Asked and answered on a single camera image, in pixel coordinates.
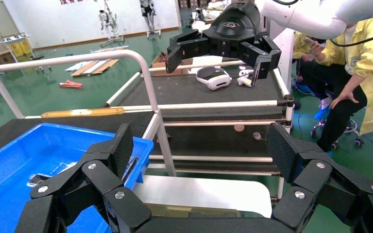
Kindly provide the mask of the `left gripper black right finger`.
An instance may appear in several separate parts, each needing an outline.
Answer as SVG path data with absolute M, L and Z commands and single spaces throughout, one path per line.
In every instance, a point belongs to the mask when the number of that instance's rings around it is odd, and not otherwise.
M 318 145 L 292 137 L 271 123 L 268 152 L 290 189 L 272 218 L 296 233 L 304 230 L 316 207 L 330 209 L 353 233 L 373 233 L 373 180 L 335 162 Z

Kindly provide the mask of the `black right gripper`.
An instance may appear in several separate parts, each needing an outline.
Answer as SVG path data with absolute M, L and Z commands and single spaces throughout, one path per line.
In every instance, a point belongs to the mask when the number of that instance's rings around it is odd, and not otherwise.
M 241 57 L 253 68 L 251 87 L 258 79 L 278 67 L 281 50 L 268 35 L 256 35 L 260 11 L 249 0 L 231 3 L 211 26 L 203 31 L 188 31 L 170 39 L 167 48 L 166 72 L 172 73 L 184 59 L 203 55 Z

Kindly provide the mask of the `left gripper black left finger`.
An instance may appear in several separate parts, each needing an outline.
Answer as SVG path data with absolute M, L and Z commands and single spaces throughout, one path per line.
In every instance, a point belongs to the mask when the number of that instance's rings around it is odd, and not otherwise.
M 25 203 L 17 233 L 65 233 L 94 206 L 115 233 L 135 233 L 152 218 L 150 209 L 122 181 L 133 151 L 129 124 L 89 147 L 71 168 L 38 184 Z

